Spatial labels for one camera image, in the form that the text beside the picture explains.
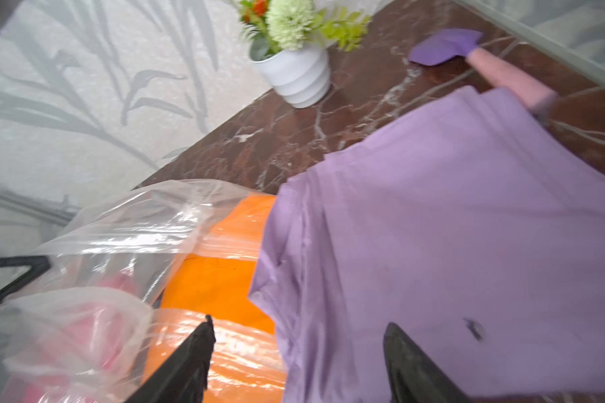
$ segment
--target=wallpaper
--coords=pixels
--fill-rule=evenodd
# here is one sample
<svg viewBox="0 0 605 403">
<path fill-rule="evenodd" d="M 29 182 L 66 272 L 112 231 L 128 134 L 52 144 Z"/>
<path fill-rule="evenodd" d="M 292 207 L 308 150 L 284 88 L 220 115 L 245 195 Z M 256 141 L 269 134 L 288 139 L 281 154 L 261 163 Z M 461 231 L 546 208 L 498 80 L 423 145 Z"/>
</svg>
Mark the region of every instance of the wallpaper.
<svg viewBox="0 0 605 403">
<path fill-rule="evenodd" d="M 237 20 L 231 0 L 23 0 L 0 30 L 0 200 L 31 208 L 0 202 L 0 255 L 53 237 L 63 223 L 46 217 L 133 188 L 269 90 Z"/>
</svg>

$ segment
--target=brown marble surface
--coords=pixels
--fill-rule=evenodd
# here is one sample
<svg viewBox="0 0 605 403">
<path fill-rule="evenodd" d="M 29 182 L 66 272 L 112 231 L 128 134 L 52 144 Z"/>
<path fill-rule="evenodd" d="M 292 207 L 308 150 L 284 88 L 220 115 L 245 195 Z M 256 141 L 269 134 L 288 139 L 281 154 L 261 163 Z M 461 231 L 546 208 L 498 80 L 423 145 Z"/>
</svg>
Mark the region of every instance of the brown marble surface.
<svg viewBox="0 0 605 403">
<path fill-rule="evenodd" d="M 333 88 L 310 108 L 293 109 L 269 91 L 142 185 L 167 179 L 222 179 L 268 193 L 323 154 L 358 142 L 406 112 L 464 85 L 488 83 L 463 59 L 435 67 L 406 60 L 439 28 L 484 32 L 483 46 L 556 90 L 543 122 L 560 143 L 605 174 L 605 89 L 450 0 L 396 0 L 379 12 L 363 47 L 330 51 Z M 525 403 L 605 402 L 605 395 L 505 399 Z"/>
</svg>

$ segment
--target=white flower pot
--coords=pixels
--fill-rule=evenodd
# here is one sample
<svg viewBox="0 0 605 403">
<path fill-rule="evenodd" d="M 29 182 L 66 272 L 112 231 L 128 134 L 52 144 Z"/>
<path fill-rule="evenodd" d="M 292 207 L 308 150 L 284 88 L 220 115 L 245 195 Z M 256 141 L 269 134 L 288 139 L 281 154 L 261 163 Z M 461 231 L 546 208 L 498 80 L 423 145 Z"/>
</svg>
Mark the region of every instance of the white flower pot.
<svg viewBox="0 0 605 403">
<path fill-rule="evenodd" d="M 306 43 L 298 50 L 283 50 L 269 59 L 251 62 L 266 82 L 274 87 L 294 108 L 306 108 L 330 89 L 330 60 L 327 49 L 317 43 Z"/>
</svg>

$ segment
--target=clear plastic bag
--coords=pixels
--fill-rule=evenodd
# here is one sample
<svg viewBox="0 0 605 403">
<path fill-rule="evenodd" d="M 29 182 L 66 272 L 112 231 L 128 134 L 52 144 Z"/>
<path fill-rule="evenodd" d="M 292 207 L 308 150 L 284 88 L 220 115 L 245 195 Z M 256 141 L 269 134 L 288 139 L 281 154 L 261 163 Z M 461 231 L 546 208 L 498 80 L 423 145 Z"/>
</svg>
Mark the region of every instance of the clear plastic bag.
<svg viewBox="0 0 605 403">
<path fill-rule="evenodd" d="M 128 291 L 152 303 L 195 244 L 253 193 L 213 179 L 166 181 L 84 208 L 35 254 L 52 269 L 18 295 L 94 286 L 121 274 Z"/>
<path fill-rule="evenodd" d="M 174 350 L 204 320 L 157 310 L 149 322 L 144 313 L 195 245 L 218 242 L 211 231 L 218 224 L 225 239 L 210 248 L 216 257 L 257 258 L 255 234 L 261 237 L 270 206 L 259 217 L 258 210 L 242 215 L 235 209 L 249 196 L 263 195 L 222 181 L 166 181 L 81 210 L 63 235 L 35 251 L 49 256 L 51 269 L 0 306 L 0 403 L 129 396 L 144 379 L 145 353 L 160 340 Z M 227 217 L 253 223 L 250 248 L 234 249 Z M 275 337 L 221 320 L 215 332 L 207 402 L 280 401 L 285 375 Z"/>
<path fill-rule="evenodd" d="M 111 287 L 74 287 L 0 306 L 0 403 L 116 403 L 152 307 Z"/>
<path fill-rule="evenodd" d="M 0 307 L 0 403 L 120 403 L 203 321 L 104 287 L 12 300 Z M 280 402 L 286 372 L 274 335 L 213 325 L 204 401 Z"/>
<path fill-rule="evenodd" d="M 266 219 L 275 196 L 252 193 L 233 212 L 213 224 L 195 247 L 195 254 L 206 257 L 257 261 Z"/>
</svg>

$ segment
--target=green flower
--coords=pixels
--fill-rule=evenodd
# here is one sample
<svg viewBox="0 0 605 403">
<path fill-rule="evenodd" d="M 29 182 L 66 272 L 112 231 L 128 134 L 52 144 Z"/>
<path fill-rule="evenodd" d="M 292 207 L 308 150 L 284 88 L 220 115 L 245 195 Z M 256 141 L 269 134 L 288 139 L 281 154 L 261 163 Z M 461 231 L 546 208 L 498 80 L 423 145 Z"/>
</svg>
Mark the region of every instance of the green flower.
<svg viewBox="0 0 605 403">
<path fill-rule="evenodd" d="M 303 47 L 314 21 L 314 4 L 311 0 L 271 0 L 266 12 L 269 35 L 283 49 Z"/>
</svg>

